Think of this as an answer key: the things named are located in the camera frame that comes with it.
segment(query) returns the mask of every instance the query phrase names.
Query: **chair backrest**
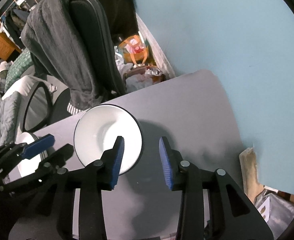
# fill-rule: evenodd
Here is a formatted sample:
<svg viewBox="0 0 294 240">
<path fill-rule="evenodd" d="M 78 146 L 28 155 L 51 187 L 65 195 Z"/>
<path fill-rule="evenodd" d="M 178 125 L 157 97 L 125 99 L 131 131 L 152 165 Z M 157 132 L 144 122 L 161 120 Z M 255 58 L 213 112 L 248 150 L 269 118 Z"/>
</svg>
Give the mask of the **chair backrest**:
<svg viewBox="0 0 294 240">
<path fill-rule="evenodd" d="M 87 48 L 93 71 L 107 90 L 125 94 L 114 59 L 114 45 L 108 27 L 106 13 L 98 0 L 71 0 L 71 19 Z"/>
</svg>

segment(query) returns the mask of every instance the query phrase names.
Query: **gray towel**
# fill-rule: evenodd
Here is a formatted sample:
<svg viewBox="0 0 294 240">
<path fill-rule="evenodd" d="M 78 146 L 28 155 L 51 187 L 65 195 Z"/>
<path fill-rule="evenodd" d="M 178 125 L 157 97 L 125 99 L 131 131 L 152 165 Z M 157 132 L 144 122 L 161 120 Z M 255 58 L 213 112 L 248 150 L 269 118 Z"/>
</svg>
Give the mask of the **gray towel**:
<svg viewBox="0 0 294 240">
<path fill-rule="evenodd" d="M 70 0 L 42 0 L 21 33 L 23 44 L 48 72 L 70 88 L 68 112 L 77 114 L 107 98 L 88 52 L 69 15 Z"/>
</svg>

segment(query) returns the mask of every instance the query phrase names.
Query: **stacked plates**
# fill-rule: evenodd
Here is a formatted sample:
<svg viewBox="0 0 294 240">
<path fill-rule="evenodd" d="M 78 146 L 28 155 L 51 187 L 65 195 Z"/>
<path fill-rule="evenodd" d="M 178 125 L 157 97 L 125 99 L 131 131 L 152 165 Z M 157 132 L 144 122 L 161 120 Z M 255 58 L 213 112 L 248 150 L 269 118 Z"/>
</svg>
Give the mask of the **stacked plates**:
<svg viewBox="0 0 294 240">
<path fill-rule="evenodd" d="M 16 139 L 15 144 L 19 143 L 33 143 L 34 141 L 38 140 L 38 137 L 34 135 L 33 133 L 24 132 L 21 135 L 19 135 Z M 38 168 L 39 163 L 48 157 L 47 151 L 42 152 L 41 154 L 38 154 L 31 160 L 22 160 L 18 164 L 18 169 L 20 172 L 21 177 L 25 177 L 29 174 L 32 174 L 35 172 L 35 170 Z"/>
</svg>

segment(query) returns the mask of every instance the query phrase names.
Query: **metal screw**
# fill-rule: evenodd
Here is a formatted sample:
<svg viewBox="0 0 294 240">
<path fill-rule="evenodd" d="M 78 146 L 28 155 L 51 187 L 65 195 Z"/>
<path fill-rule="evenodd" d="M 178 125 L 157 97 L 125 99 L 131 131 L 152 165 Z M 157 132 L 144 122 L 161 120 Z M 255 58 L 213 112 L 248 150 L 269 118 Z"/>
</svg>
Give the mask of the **metal screw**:
<svg viewBox="0 0 294 240">
<path fill-rule="evenodd" d="M 218 169 L 217 174 L 220 175 L 220 176 L 224 176 L 226 174 L 226 172 L 223 169 Z"/>
<path fill-rule="evenodd" d="M 94 164 L 94 166 L 101 166 L 101 165 L 103 165 L 104 163 L 103 163 L 102 160 L 95 160 L 95 161 L 93 162 L 93 164 Z"/>
<path fill-rule="evenodd" d="M 183 167 L 188 167 L 190 165 L 190 162 L 183 160 L 183 161 L 180 162 L 180 165 L 183 166 Z"/>
<path fill-rule="evenodd" d="M 59 168 L 59 169 L 57 170 L 57 173 L 61 175 L 61 174 L 66 173 L 66 171 L 67 171 L 66 168 Z"/>
</svg>

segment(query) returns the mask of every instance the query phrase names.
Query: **light blue wall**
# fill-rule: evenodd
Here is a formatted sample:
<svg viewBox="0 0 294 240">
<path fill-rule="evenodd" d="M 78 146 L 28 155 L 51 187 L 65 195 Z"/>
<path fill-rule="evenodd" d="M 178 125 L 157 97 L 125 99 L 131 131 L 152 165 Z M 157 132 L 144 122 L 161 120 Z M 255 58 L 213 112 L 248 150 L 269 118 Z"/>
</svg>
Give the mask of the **light blue wall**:
<svg viewBox="0 0 294 240">
<path fill-rule="evenodd" d="M 209 69 L 259 180 L 294 194 L 294 15 L 283 0 L 136 0 L 177 75 Z"/>
</svg>

